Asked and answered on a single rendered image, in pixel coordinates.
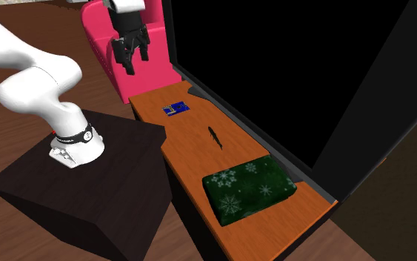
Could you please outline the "blue circuit board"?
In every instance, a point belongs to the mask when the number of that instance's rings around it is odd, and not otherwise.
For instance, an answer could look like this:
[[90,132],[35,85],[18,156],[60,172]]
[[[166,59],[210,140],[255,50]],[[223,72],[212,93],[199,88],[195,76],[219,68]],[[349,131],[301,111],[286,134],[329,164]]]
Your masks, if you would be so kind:
[[173,103],[171,105],[167,105],[162,108],[162,110],[165,112],[167,116],[173,116],[178,113],[185,112],[189,109],[190,108],[183,101]]

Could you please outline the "dark wooden robot stand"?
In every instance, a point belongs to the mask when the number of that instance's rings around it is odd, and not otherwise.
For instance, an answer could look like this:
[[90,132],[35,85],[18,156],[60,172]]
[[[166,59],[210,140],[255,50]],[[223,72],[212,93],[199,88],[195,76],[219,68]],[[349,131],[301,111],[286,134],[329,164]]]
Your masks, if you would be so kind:
[[172,194],[164,127],[85,110],[104,137],[94,161],[69,168],[46,136],[0,172],[0,197],[59,240],[111,261],[143,261]]

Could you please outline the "black pen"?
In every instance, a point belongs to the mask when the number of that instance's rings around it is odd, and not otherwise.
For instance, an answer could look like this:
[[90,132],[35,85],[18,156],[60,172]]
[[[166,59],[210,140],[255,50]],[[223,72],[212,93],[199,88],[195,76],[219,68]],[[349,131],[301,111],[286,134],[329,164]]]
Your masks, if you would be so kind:
[[223,145],[221,144],[219,138],[217,137],[215,131],[209,126],[208,127],[208,131],[210,132],[210,135],[212,136],[212,138],[216,141],[216,143],[218,144],[218,146],[223,149]]

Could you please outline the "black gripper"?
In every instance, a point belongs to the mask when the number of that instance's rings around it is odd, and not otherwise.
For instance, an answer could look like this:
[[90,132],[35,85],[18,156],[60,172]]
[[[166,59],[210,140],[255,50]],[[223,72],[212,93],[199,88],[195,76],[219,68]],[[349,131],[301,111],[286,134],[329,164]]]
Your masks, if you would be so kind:
[[[139,11],[117,13],[108,9],[113,29],[119,34],[116,39],[111,41],[115,60],[126,70],[128,75],[134,75],[135,71],[132,64],[132,56],[135,47],[139,47],[141,60],[148,61],[148,45],[150,37],[142,21]],[[128,33],[136,32],[133,39],[124,39]]]

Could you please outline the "green snowflake gift box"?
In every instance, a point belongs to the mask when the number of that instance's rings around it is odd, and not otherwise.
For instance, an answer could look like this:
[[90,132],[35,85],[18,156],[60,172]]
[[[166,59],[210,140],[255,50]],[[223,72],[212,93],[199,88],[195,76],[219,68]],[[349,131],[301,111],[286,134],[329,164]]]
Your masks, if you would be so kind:
[[282,202],[297,190],[270,155],[205,176],[202,185],[221,226]]

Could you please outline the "large black television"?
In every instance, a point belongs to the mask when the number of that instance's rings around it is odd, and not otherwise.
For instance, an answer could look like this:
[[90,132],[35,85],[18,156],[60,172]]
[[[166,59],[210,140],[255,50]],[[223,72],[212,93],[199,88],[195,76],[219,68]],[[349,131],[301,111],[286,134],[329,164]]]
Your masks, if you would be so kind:
[[178,73],[344,201],[417,124],[417,0],[161,0]]

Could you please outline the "orange wooden tv stand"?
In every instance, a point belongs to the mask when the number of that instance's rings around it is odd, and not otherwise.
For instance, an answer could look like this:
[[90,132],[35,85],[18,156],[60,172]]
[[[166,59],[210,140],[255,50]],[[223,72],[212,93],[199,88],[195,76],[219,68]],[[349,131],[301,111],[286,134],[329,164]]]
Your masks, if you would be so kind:
[[[183,81],[129,98],[140,120],[162,125],[161,147],[168,165],[184,188],[229,261],[274,261],[305,232],[326,220],[337,202],[325,199],[308,183],[287,200],[231,225],[220,226],[202,187],[204,176],[267,155],[267,150],[211,102],[189,94]],[[164,106],[183,101],[190,109],[167,116]],[[210,135],[211,127],[223,149]]]

